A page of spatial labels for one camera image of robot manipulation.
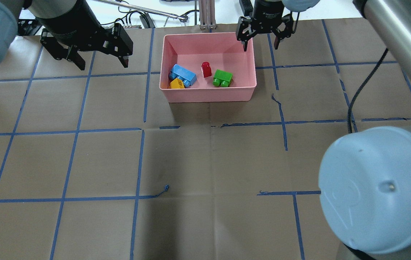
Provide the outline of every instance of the yellow toy block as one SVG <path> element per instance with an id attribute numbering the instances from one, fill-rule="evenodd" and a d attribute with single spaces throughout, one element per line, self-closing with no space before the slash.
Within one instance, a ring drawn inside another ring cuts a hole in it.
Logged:
<path id="1" fill-rule="evenodd" d="M 176 78 L 170 83 L 170 88 L 185 88 L 185 85 L 183 84 L 183 81 Z"/>

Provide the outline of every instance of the black connector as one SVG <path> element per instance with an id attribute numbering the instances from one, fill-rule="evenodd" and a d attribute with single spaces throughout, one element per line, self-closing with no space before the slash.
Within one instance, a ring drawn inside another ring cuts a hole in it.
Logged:
<path id="1" fill-rule="evenodd" d="M 254 8 L 252 7 L 252 2 L 250 2 L 250 0 L 239 0 L 239 5 L 241 5 L 244 16 L 252 16 Z"/>
<path id="2" fill-rule="evenodd" d="M 140 15 L 140 20 L 141 20 L 141 23 L 143 24 L 143 26 L 145 28 L 156 28 L 156 26 L 154 26 L 154 22 L 152 21 L 151 17 L 149 16 L 149 13 L 145 13 L 143 15 Z"/>

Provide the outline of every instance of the toy block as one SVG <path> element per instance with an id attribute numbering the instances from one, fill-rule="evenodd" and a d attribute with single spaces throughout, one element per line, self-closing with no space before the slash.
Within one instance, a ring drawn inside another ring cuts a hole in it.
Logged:
<path id="1" fill-rule="evenodd" d="M 183 81 L 181 81 L 181 79 L 174 79 L 171 83 L 170 83 L 170 88 L 185 88 Z"/>
<path id="2" fill-rule="evenodd" d="M 212 69 L 210 68 L 210 63 L 208 63 L 207 61 L 202 63 L 201 69 L 204 78 L 212 76 Z"/>
<path id="3" fill-rule="evenodd" d="M 197 80 L 196 74 L 182 66 L 175 64 L 170 71 L 169 79 L 180 79 L 185 87 L 189 87 Z"/>
<path id="4" fill-rule="evenodd" d="M 213 76 L 213 85 L 216 87 L 229 87 L 230 86 L 230 82 L 233 78 L 233 74 L 217 69 L 217 71 L 215 72 L 215 75 Z"/>

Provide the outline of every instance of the white floor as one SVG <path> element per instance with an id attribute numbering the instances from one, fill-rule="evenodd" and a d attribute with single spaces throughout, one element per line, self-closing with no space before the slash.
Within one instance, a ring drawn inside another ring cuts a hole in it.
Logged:
<path id="1" fill-rule="evenodd" d="M 194 1 L 173 1 L 165 2 L 161 0 L 127 0 L 131 5 L 147 7 L 154 10 L 161 10 L 167 13 L 181 15 L 188 10 L 194 9 Z M 123 14 L 119 13 L 116 6 L 105 3 L 87 0 L 100 23 L 109 23 Z M 237 23 L 242 11 L 239 0 L 215 0 L 215 12 L 217 23 Z M 150 14 L 156 27 L 163 27 L 166 18 L 160 15 Z M 331 19 L 331 18 L 352 18 L 360 17 L 351 0 L 321 0 L 315 7 L 300 14 L 301 20 Z M 180 23 L 178 20 L 169 19 L 166 27 L 176 27 L 185 25 L 194 25 L 194 13 L 189 15 L 190 20 L 186 23 Z M 139 15 L 136 13 L 131 17 L 133 25 L 140 25 Z"/>

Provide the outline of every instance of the pink bin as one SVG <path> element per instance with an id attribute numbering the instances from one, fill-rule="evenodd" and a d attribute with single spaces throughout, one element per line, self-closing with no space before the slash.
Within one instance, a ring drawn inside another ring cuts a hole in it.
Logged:
<path id="1" fill-rule="evenodd" d="M 204 61 L 208 61 L 212 68 L 212 76 L 207 78 L 201 71 Z M 169 72 L 174 64 L 196 73 L 197 81 L 190 88 L 169 88 Z M 215 87 L 212 84 L 217 69 L 233 74 L 230 87 Z M 170 103 L 249 101 L 256 86 L 252 40 L 245 52 L 233 32 L 173 34 L 164 37 L 159 88 Z"/>

